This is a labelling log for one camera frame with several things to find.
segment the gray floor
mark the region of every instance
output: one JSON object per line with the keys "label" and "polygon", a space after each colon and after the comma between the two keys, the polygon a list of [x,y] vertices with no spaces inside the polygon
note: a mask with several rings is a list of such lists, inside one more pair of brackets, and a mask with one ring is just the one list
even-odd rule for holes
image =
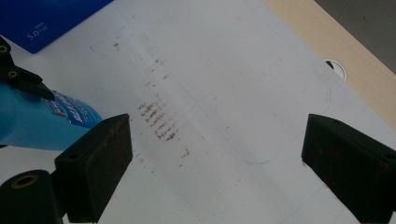
{"label": "gray floor", "polygon": [[315,1],[396,73],[396,1]]}

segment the blue spray bottle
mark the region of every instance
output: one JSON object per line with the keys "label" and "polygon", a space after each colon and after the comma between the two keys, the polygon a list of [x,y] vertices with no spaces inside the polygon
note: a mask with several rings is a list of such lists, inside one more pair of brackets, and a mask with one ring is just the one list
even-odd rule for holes
{"label": "blue spray bottle", "polygon": [[14,64],[0,36],[0,145],[65,150],[102,119]]}

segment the white tabletop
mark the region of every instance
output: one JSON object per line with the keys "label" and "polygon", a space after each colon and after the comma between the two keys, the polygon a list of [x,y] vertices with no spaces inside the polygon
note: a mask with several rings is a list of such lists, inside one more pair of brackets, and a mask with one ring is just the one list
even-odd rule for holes
{"label": "white tabletop", "polygon": [[[302,163],[308,114],[396,148],[260,0],[116,0],[35,55],[12,48],[51,89],[132,117],[134,159],[99,223],[358,223]],[[2,148],[0,182],[59,154]]]}

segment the light wood surface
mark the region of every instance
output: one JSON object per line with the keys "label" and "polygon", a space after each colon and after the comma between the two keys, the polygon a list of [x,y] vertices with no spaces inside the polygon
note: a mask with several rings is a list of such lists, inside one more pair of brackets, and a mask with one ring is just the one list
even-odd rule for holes
{"label": "light wood surface", "polygon": [[347,84],[396,130],[396,76],[313,0],[263,0],[321,57],[335,59]]}

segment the black object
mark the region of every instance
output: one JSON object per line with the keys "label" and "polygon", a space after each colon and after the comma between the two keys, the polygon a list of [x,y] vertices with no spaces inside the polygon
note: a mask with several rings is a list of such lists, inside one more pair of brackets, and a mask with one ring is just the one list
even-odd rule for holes
{"label": "black object", "polygon": [[315,0],[396,74],[395,0]]}
{"label": "black object", "polygon": [[394,150],[337,119],[311,114],[302,158],[359,222],[389,222],[396,202]]}
{"label": "black object", "polygon": [[56,170],[16,175],[0,188],[0,223],[98,222],[133,157],[129,115],[105,119],[55,159]]}
{"label": "black object", "polygon": [[11,57],[11,46],[0,36],[0,80],[6,80],[14,89],[29,92],[35,96],[53,101],[55,96],[43,79],[14,64]]}

